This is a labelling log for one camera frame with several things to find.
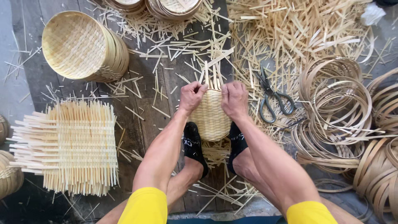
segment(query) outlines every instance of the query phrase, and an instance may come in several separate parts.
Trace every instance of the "stack of bamboo baskets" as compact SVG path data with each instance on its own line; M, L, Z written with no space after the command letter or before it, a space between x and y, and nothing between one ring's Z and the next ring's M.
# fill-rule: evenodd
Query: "stack of bamboo baskets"
M191 18L202 0L145 0L149 12L160 20L181 21Z
M105 0L105 2L126 15L135 15L146 8L144 0Z
M14 156L0 151L0 199L19 190L23 184L21 168L10 166Z
M122 39L81 12L53 16L44 28L42 47L51 68L69 79L111 82L129 65Z
M0 115L0 145L6 140L8 136L8 125L3 116Z

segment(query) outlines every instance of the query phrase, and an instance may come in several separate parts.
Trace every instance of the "wooden floor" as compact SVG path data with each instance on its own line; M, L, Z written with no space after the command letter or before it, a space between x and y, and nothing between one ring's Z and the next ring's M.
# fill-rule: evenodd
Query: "wooden floor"
M47 23L50 18L56 13L74 10L84 12L94 18L98 17L99 11L95 13L88 10L94 9L86 0L11 0L12 5L12 21L15 36L19 45L20 50L33 49L33 52L41 46L41 35L44 29L44 24ZM213 8L221 7L220 14L228 16L226 11L225 0L215 0ZM229 30L228 22L226 20L219 20L217 23L221 25L221 32L226 34ZM115 22L108 20L108 27L112 30L117 30L118 26ZM194 35L196 40L206 40L211 38L210 31L203 31L199 23L190 24L186 28L185 34L189 33L188 30L192 29L193 32L198 31L199 33ZM128 48L136 49L137 42L133 40L123 39ZM147 49L152 46L152 42L142 43L141 49ZM230 48L230 42L224 45L224 49ZM158 55L160 52L155 50L152 54ZM22 61L25 61L29 55L28 53L21 54ZM162 58L161 63L166 68L174 68L174 70L164 70L163 67L158 69L159 86L163 86L164 92L167 93L169 100L161 101L158 95L155 106L163 112L173 114L176 112L176 105L179 104L179 91L182 86L186 83L179 78L175 73L184 75L188 80L194 81L195 77L193 70L184 64L184 61L190 61L191 55L180 55L177 60L170 62L169 58ZM169 118L163 116L161 113L151 108L155 91L152 87L155 86L155 75L152 71L155 67L157 59L139 58L137 54L130 54L129 69L138 72L140 76L144 78L140 79L137 83L140 88L142 99L137 98L135 95L128 93L129 97L119 99L104 99L104 102L110 102L115 107L118 122L126 128L122 148L131 151L134 149L141 156L144 156L146 149L149 147L152 140L160 133L158 128L164 128L170 121ZM76 94L76 96L84 95L89 96L90 91L98 90L95 92L97 96L104 95L105 92L109 92L109 88L103 83L89 82L88 90L86 90L86 81L63 79L62 76L57 75L46 63L43 54L36 54L30 58L24 65L29 89L34 102L36 111L45 111L47 105L51 105L51 100L48 99L43 93L47 93L48 90L46 85L59 89L58 97L66 98L70 94ZM222 74L228 77L228 81L231 81L232 68L226 61L221 63ZM134 73L126 73L124 77L126 79L137 77ZM127 87L134 89L131 83L126 84ZM170 92L178 86L173 94ZM142 117L145 121L139 120L137 117L133 118L133 114L128 111L125 106L138 111L139 108L144 110ZM115 127L116 141L118 142L122 130ZM93 212L95 218L103 217L108 211L117 206L123 200L127 199L131 194L132 181L135 175L135 171L139 165L139 161L132 161L129 163L125 158L119 157L119 181L120 187L110 190L110 194L115 199L113 200L110 196L99 198L97 196L82 196L79 195L71 199L76 202L76 207L82 212L82 216L86 217L98 203L99 206ZM183 168L183 153L181 152L180 159L175 171L178 173ZM224 167L217 167L212 169L206 178L201 180L204 184L209 185L214 189L220 189L224 186ZM203 197L200 195L210 195L211 192L207 192L198 188L192 190L198 193L188 191L183 198L181 198L175 205L172 212L196 212L202 209L204 205L210 200L209 197ZM225 202L219 198L213 200L206 208L206 210L230 210L236 208L235 205L231 205L229 202Z

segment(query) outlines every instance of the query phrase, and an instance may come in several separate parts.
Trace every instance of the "yellow shirt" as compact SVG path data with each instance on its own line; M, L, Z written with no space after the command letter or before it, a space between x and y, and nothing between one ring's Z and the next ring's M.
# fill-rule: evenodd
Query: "yellow shirt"
M337 224L322 203L304 201L287 210L289 224ZM136 190L129 198L118 224L166 224L166 194L154 187Z

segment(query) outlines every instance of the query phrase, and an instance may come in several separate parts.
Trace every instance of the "person's right hand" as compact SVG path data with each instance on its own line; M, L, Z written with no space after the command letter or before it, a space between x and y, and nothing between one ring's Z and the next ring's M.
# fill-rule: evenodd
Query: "person's right hand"
M234 122L248 117L249 92L243 83L234 81L221 86L221 108Z

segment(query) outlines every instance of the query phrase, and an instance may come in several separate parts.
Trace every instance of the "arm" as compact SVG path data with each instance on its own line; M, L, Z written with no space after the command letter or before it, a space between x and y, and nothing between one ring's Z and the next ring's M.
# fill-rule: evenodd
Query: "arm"
M260 176L281 202L284 213L299 202L322 202L306 171L248 116L248 91L244 84L233 82L222 86L221 107L242 131Z
M177 164L181 135L188 116L199 105L207 88L208 85L199 82L181 88L179 109L146 151L134 177L133 192L143 187L155 187L167 193L167 185Z

